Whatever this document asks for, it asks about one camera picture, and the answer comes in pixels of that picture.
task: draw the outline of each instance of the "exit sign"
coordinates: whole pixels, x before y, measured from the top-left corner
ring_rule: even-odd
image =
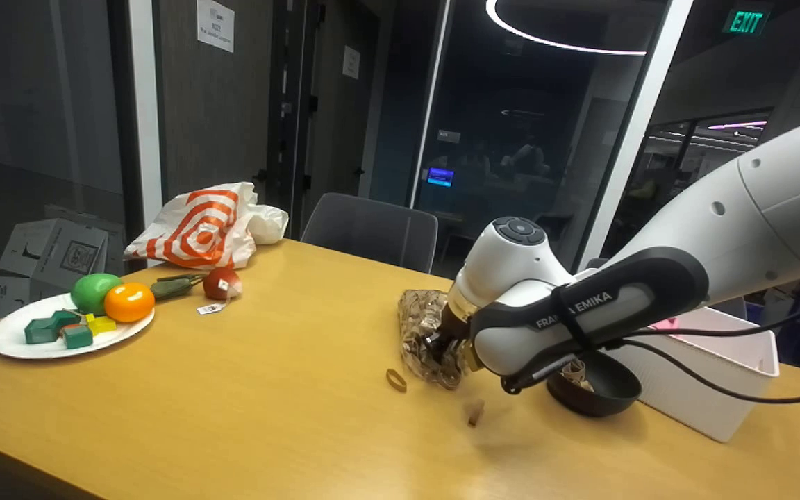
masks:
[[[731,12],[728,21],[724,21],[724,34],[735,34],[735,37],[756,37],[767,21],[767,12],[745,12],[735,9]]]

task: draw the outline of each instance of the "wooden table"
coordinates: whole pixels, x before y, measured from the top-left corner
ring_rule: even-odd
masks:
[[[397,296],[447,281],[297,241],[240,278],[222,313],[190,294],[113,350],[0,359],[0,459],[113,500],[800,496],[800,405],[761,405],[717,445],[646,405],[582,419],[539,387],[508,396],[488,373],[397,395]],[[772,392],[800,392],[800,369]]]

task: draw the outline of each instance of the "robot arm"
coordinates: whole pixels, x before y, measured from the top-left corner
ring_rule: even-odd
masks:
[[[445,324],[463,324],[449,335],[518,392],[578,350],[796,278],[800,128],[681,192],[599,270],[568,274],[532,223],[490,223],[449,289]]]

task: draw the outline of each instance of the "white paper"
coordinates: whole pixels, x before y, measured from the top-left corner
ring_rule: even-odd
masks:
[[[360,50],[345,45],[340,75],[350,80],[360,78]]]
[[[217,0],[196,0],[196,42],[233,52],[233,12]]]

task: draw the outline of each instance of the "plastic bag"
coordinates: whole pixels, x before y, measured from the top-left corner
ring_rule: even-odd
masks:
[[[124,256],[188,270],[238,270],[249,263],[256,245],[282,241],[285,224],[282,207],[258,206],[251,184],[218,184],[171,196]]]

